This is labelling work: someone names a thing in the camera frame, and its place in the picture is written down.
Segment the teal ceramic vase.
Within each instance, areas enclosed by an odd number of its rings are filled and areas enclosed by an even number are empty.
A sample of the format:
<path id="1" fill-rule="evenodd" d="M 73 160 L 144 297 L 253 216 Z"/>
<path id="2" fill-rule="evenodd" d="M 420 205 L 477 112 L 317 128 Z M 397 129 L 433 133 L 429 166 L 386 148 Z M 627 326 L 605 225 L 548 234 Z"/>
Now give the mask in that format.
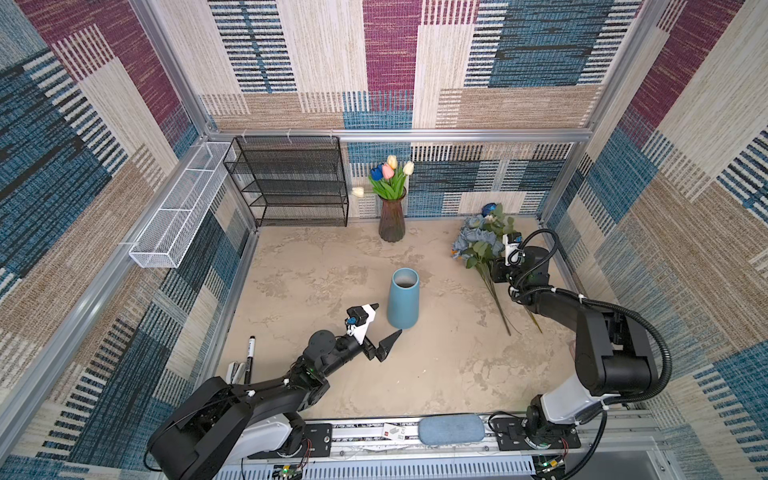
<path id="1" fill-rule="evenodd" d="M 420 277 L 411 268 L 396 270 L 391 278 L 387 319 L 396 329 L 410 329 L 418 321 Z"/>

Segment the blue hydrangea bunch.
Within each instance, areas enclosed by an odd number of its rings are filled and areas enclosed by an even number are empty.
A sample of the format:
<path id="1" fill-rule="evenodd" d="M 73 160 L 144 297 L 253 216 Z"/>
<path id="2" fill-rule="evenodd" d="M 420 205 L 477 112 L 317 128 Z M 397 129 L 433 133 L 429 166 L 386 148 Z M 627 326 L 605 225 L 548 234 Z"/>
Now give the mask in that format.
<path id="1" fill-rule="evenodd" d="M 507 319 L 501 306 L 495 287 L 497 283 L 491 279 L 491 263 L 503 256 L 502 237 L 504 235 L 521 236 L 521 233 L 514 227 L 514 218 L 503 212 L 503 205 L 496 204 L 497 208 L 492 215 L 484 217 L 480 213 L 465 220 L 452 245 L 452 256 L 454 259 L 462 260 L 466 269 L 475 270 L 479 274 L 498 309 L 507 334 L 512 335 L 512 331 L 519 333 L 519 330 Z M 520 249 L 526 245 L 531 244 L 525 243 L 522 238 Z"/>

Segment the red glass vase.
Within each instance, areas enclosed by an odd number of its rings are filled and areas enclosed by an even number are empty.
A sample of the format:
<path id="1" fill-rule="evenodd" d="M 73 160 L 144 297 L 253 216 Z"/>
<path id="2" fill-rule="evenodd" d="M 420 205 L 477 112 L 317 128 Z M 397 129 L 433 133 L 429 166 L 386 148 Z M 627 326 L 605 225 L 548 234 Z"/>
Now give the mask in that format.
<path id="1" fill-rule="evenodd" d="M 381 213 L 379 219 L 379 236 L 389 243 L 396 243 L 405 236 L 405 214 L 403 201 L 407 191 L 398 199 L 384 199 L 380 197 Z"/>

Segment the pink tulip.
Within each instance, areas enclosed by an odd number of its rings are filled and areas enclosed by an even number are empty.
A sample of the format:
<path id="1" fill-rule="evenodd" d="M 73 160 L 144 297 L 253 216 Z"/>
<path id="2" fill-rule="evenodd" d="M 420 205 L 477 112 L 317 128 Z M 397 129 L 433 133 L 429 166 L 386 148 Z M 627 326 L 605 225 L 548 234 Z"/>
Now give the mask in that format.
<path id="1" fill-rule="evenodd" d="M 392 169 L 392 167 L 388 163 L 381 165 L 381 171 L 382 171 L 381 186 L 386 192 L 386 198 L 389 200 L 394 200 L 396 191 L 395 191 L 395 188 L 393 187 L 392 180 L 395 176 L 395 171 Z"/>

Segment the blue tulip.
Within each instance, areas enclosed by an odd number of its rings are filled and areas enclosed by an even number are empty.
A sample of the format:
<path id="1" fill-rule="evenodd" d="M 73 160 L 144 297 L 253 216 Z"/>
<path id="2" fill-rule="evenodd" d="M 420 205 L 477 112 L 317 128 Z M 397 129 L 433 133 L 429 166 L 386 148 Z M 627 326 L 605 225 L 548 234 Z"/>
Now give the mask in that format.
<path id="1" fill-rule="evenodd" d="M 385 200 L 389 200 L 391 198 L 391 195 L 390 195 L 391 188 L 388 181 L 384 178 L 382 165 L 379 165 L 370 171 L 369 181 L 371 183 L 373 191 L 380 198 Z"/>

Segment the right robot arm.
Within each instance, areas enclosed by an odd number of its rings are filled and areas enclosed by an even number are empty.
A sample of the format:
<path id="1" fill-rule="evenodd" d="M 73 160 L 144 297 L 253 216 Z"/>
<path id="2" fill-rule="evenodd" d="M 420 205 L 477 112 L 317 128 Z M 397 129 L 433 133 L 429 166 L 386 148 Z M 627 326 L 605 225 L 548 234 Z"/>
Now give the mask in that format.
<path id="1" fill-rule="evenodd" d="M 562 441 L 609 406 L 649 400 L 667 386 L 673 362 L 661 333 L 639 313 L 550 283 L 555 252 L 530 237 L 506 234 L 504 255 L 492 264 L 495 282 L 507 280 L 512 301 L 575 334 L 574 374 L 534 397 L 517 431 L 533 449 Z"/>

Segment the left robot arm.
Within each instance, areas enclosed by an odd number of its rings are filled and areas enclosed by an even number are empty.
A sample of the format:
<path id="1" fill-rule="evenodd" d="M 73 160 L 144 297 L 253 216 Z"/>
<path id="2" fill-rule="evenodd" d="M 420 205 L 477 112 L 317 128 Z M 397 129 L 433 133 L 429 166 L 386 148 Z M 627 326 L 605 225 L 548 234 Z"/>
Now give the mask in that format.
<path id="1" fill-rule="evenodd" d="M 293 456 L 307 444 L 301 412 L 329 390 L 329 376 L 358 355 L 384 361 L 400 333 L 373 344 L 367 330 L 377 304 L 348 308 L 345 333 L 318 330 L 281 377 L 231 384 L 204 381 L 150 436 L 145 466 L 169 479 L 212 479 L 228 462 L 252 455 Z"/>

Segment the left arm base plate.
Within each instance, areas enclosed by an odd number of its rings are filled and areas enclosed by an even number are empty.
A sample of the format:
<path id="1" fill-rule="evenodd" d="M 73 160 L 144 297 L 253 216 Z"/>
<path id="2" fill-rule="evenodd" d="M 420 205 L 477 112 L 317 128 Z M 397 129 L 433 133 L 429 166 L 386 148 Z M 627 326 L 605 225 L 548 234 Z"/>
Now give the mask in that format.
<path id="1" fill-rule="evenodd" d="M 252 454 L 248 459 L 301 459 L 306 452 L 309 452 L 311 458 L 329 457 L 332 433 L 331 423 L 306 424 L 302 428 L 294 429 L 276 451 Z"/>

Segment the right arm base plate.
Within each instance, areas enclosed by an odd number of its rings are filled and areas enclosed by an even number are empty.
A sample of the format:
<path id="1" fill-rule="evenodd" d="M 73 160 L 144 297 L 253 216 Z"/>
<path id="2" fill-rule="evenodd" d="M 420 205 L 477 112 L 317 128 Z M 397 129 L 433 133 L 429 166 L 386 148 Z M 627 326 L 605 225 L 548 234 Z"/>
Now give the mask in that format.
<path id="1" fill-rule="evenodd" d="M 529 427 L 526 419 L 514 416 L 492 416 L 488 426 L 501 451 L 571 450 L 582 446 L 574 426 L 545 423 Z"/>

